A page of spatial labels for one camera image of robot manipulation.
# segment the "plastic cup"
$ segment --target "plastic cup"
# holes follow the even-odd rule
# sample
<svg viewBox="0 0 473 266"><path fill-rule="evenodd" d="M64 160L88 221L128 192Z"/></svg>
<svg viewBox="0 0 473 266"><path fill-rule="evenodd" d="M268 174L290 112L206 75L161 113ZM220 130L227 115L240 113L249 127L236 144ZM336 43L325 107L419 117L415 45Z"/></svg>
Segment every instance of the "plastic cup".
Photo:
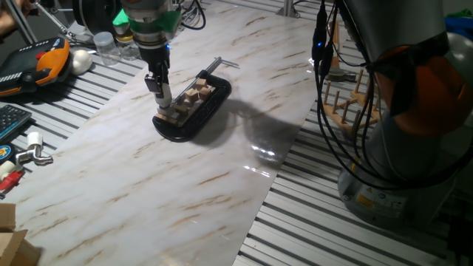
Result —
<svg viewBox="0 0 473 266"><path fill-rule="evenodd" d="M103 32L96 34L94 36L94 43L104 65L114 66L118 64L121 59L120 50L117 48L111 33Z"/></svg>

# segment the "white marble sheet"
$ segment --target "white marble sheet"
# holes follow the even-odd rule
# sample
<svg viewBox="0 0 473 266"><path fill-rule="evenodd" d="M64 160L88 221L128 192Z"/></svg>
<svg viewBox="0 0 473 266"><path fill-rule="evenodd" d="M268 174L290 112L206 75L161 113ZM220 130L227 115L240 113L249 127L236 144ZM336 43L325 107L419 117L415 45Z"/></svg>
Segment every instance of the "white marble sheet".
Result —
<svg viewBox="0 0 473 266"><path fill-rule="evenodd" d="M231 265L316 98L315 23L216 2L171 46L172 92L215 56L233 93L188 143L163 139L142 71L7 197L40 265Z"/></svg>

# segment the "clear plastic container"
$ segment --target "clear plastic container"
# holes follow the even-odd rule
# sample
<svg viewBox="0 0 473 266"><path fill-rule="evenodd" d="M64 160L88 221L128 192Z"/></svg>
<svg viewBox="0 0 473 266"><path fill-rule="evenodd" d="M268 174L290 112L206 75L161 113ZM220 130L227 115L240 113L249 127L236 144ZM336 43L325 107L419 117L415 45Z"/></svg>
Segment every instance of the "clear plastic container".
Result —
<svg viewBox="0 0 473 266"><path fill-rule="evenodd" d="M94 36L94 43L97 46L98 54L101 56L103 64L114 66L121 59L120 50L115 45L113 35L108 32L98 33Z"/></svg>
<svg viewBox="0 0 473 266"><path fill-rule="evenodd" d="M133 36L120 37L117 36L118 48L123 59L133 61L140 57L140 50L133 41Z"/></svg>

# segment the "wooden peg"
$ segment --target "wooden peg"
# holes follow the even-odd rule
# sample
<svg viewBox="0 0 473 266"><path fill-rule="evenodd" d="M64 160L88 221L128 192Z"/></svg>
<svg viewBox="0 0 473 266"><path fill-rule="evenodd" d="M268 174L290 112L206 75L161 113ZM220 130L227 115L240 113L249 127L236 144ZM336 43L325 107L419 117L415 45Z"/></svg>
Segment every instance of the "wooden peg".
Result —
<svg viewBox="0 0 473 266"><path fill-rule="evenodd" d="M358 110L356 112L356 116L355 116L355 122L353 122L353 127L352 127L352 136L355 136L356 135L356 125L358 125L358 120L361 119L360 118L360 115L361 115L361 110Z"/></svg>
<svg viewBox="0 0 473 266"><path fill-rule="evenodd" d="M340 90L338 90L337 93L335 94L335 101L333 102L332 114L335 114L335 111L337 110L338 95L340 95Z"/></svg>
<svg viewBox="0 0 473 266"><path fill-rule="evenodd" d="M355 93L358 93L358 89L360 89L361 77L363 77L364 69L360 69L360 74L358 75L358 81L356 82Z"/></svg>
<svg viewBox="0 0 473 266"><path fill-rule="evenodd" d="M325 89L325 98L324 98L324 104L327 104L327 99L328 99L328 90L330 89L332 81L327 82L327 88Z"/></svg>
<svg viewBox="0 0 473 266"><path fill-rule="evenodd" d="M350 100L347 100L347 102L345 103L345 109L343 110L343 115L341 116L341 123L345 123L345 118L347 117L349 105L350 105Z"/></svg>

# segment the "white ball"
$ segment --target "white ball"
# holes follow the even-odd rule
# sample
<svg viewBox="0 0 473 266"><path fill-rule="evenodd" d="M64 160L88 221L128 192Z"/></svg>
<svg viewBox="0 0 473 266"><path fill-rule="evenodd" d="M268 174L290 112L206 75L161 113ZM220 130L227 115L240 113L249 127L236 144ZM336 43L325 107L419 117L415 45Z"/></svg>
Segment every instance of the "white ball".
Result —
<svg viewBox="0 0 473 266"><path fill-rule="evenodd" d="M92 66L92 56L87 51L77 50L72 57L72 74L80 75Z"/></svg>

